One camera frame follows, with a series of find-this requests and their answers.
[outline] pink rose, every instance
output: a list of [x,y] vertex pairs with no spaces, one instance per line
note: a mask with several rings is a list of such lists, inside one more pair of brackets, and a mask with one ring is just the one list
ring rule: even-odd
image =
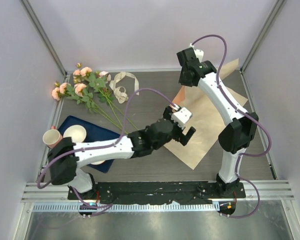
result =
[[100,77],[106,76],[106,83],[111,81],[111,75],[107,71],[102,71],[99,73]]
[[65,94],[65,93],[66,93],[67,85],[70,85],[70,84],[64,82],[64,83],[62,83],[62,84],[60,85],[60,93],[61,93],[61,94]]
[[90,67],[84,67],[84,68],[82,68],[81,69],[81,71],[80,71],[80,75],[82,76],[82,77],[85,77],[86,76],[86,74],[88,74],[88,73],[91,73],[92,72],[92,69],[90,68]]
[[74,79],[76,79],[77,76],[79,76],[79,75],[80,75],[80,69],[77,69],[77,70],[75,70],[75,71],[73,72],[73,78],[74,78]]
[[60,93],[59,87],[56,87],[55,89],[52,90],[52,97],[57,101],[60,100],[59,93]]
[[82,90],[86,87],[87,85],[85,85],[84,83],[79,83],[75,89],[74,92],[75,94],[77,94],[79,97],[83,97],[82,95]]

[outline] floor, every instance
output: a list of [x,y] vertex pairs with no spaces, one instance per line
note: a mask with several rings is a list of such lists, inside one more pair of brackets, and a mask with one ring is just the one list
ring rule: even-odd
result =
[[[239,201],[236,205],[235,215],[241,216],[251,212],[256,203]],[[79,216],[78,212],[33,212],[25,239],[294,239],[280,200],[262,201],[259,210],[244,220],[219,216],[215,211],[114,212],[91,219]]]
[[[180,72],[136,72],[135,76],[139,80],[140,88],[154,88],[165,94],[168,98],[173,99],[180,89],[178,79]],[[237,93],[247,96],[241,76],[235,71],[226,79],[224,84],[232,88]],[[122,84],[126,87],[127,93],[134,91],[134,80],[123,80]],[[122,110],[125,103],[116,104]],[[131,102],[128,117],[140,129],[146,125],[150,125],[162,117],[163,111],[167,106],[167,102],[152,92],[141,92],[140,96],[133,98]],[[249,103],[244,106],[247,110],[251,110]],[[108,106],[104,105],[103,109],[111,114]],[[81,104],[77,105],[75,101],[65,99],[59,119],[59,125],[72,115],[80,119],[86,120],[101,127],[119,132],[112,123],[105,120],[102,116],[90,113]],[[135,129],[129,125],[127,131],[132,132]],[[251,142],[247,153],[256,154],[263,151],[263,145],[258,131],[255,139]],[[201,160],[198,166],[192,170],[170,151],[162,147],[158,151],[154,151],[151,155],[142,158],[120,159],[115,160],[108,173],[99,172],[88,166],[82,169],[91,173],[96,182],[127,182],[127,181],[199,181],[199,180],[215,180],[222,162],[223,150],[218,141],[213,145],[207,155]],[[250,180],[272,180],[269,163],[266,157],[248,158],[244,157],[240,174]]]

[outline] mug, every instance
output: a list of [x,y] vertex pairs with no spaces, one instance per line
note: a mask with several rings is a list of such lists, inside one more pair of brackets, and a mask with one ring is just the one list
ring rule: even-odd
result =
[[50,130],[43,134],[42,141],[49,148],[53,149],[62,140],[62,138],[63,137],[61,133],[56,129],[55,126],[52,126]]

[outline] white ribbon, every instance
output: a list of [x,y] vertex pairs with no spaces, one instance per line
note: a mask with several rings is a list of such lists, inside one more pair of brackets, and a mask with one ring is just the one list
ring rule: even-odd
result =
[[116,87],[116,84],[120,82],[125,76],[134,79],[134,91],[139,90],[139,81],[135,75],[125,71],[119,72],[117,75],[115,75],[114,79],[110,81],[109,87],[113,90],[113,94],[116,97],[116,99],[118,99],[118,102],[120,104],[124,103],[129,99],[128,95],[126,94],[126,88],[124,86]]

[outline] brown paper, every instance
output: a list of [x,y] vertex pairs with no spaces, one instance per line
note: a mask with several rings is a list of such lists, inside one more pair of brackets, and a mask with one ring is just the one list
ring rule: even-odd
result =
[[[238,64],[238,59],[225,64],[220,71],[220,78],[230,75]],[[233,90],[228,90],[240,105],[243,106],[248,101]],[[191,169],[195,169],[225,128],[224,121],[208,96],[198,87],[182,87],[173,102],[192,112],[192,118],[186,124],[184,132],[191,126],[196,132],[186,146],[180,147],[180,143],[176,141],[170,141],[164,146]]]

